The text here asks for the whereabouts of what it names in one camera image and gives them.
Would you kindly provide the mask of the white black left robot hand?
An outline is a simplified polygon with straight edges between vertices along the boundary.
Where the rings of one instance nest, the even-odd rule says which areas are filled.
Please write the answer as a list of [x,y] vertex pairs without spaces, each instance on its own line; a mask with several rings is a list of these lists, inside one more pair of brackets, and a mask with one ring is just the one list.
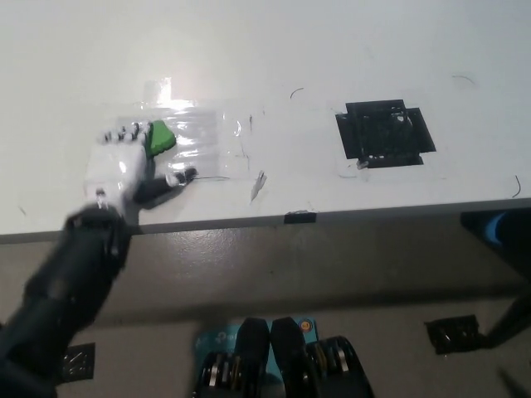
[[197,169],[156,174],[152,150],[158,132],[153,121],[134,122],[103,133],[90,151],[84,180],[85,202],[113,209],[121,216],[141,206],[156,205],[185,188]]

